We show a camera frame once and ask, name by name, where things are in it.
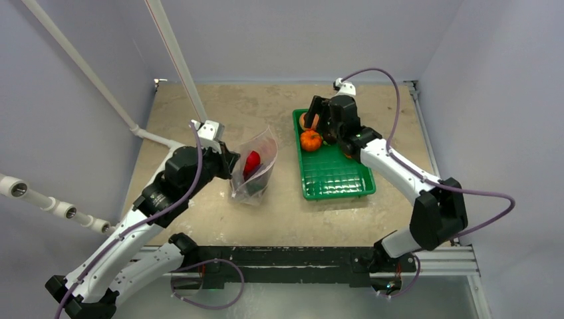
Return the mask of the orange toy pumpkin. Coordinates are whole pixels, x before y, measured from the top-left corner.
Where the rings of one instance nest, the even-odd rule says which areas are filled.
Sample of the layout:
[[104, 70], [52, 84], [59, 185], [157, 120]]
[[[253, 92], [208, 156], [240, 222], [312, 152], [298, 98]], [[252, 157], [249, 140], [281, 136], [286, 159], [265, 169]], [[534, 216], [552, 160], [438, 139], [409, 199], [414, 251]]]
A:
[[299, 137], [300, 147], [306, 152], [315, 152], [323, 145], [323, 137], [314, 130], [307, 130]]

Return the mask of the red toy tomato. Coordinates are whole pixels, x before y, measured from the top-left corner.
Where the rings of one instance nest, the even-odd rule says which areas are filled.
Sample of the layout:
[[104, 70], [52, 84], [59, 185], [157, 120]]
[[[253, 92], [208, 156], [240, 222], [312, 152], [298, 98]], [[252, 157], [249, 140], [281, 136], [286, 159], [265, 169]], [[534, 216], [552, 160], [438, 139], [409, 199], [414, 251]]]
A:
[[245, 175], [256, 165], [261, 164], [261, 156], [256, 151], [251, 151], [246, 158], [245, 165], [243, 168], [243, 179], [245, 180]]

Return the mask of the purple toy eggplant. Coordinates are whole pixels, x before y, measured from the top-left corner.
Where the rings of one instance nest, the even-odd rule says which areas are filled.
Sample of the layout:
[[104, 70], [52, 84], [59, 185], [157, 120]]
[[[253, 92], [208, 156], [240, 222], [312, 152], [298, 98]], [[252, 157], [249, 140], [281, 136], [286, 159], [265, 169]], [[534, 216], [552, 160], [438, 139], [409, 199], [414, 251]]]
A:
[[256, 165], [253, 169], [251, 169], [249, 172], [247, 172], [247, 174], [245, 175], [245, 181], [249, 181], [253, 178], [255, 178], [256, 176], [260, 175], [260, 173], [263, 170], [263, 164], [259, 164]]

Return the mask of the clear pink zip top bag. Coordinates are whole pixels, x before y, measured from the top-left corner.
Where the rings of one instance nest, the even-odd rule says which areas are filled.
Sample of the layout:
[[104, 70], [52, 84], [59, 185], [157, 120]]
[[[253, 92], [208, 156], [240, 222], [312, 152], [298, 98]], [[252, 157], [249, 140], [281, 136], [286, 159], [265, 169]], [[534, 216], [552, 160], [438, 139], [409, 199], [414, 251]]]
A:
[[241, 158], [231, 174], [231, 200], [258, 206], [263, 201], [278, 155], [271, 128], [238, 145], [235, 151]]

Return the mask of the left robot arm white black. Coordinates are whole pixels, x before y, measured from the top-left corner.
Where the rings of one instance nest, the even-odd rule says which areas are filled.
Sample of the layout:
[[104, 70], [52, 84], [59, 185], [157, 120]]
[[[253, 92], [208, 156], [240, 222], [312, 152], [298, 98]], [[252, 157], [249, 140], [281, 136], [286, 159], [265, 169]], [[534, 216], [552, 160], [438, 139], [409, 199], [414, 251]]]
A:
[[172, 235], [148, 257], [135, 263], [131, 259], [187, 210], [189, 200], [213, 179], [231, 179], [239, 159], [223, 142], [171, 151], [115, 232], [93, 255], [67, 275], [48, 279], [45, 287], [59, 303], [55, 318], [62, 313], [69, 318], [111, 318], [124, 301], [167, 272], [223, 263], [218, 256], [202, 252], [184, 233]]

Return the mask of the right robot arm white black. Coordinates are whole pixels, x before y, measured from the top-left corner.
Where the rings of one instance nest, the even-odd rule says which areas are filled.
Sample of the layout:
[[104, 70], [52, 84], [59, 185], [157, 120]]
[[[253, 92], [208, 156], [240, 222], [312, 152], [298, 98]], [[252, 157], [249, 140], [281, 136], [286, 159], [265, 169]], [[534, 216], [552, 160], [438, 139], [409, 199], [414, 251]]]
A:
[[352, 96], [314, 96], [305, 127], [311, 127], [315, 117], [316, 131], [330, 145], [379, 173], [412, 205], [409, 225], [375, 243], [373, 261], [379, 269], [390, 270], [405, 254], [431, 251], [468, 226], [460, 183], [452, 177], [442, 180], [395, 152], [381, 134], [361, 124]]

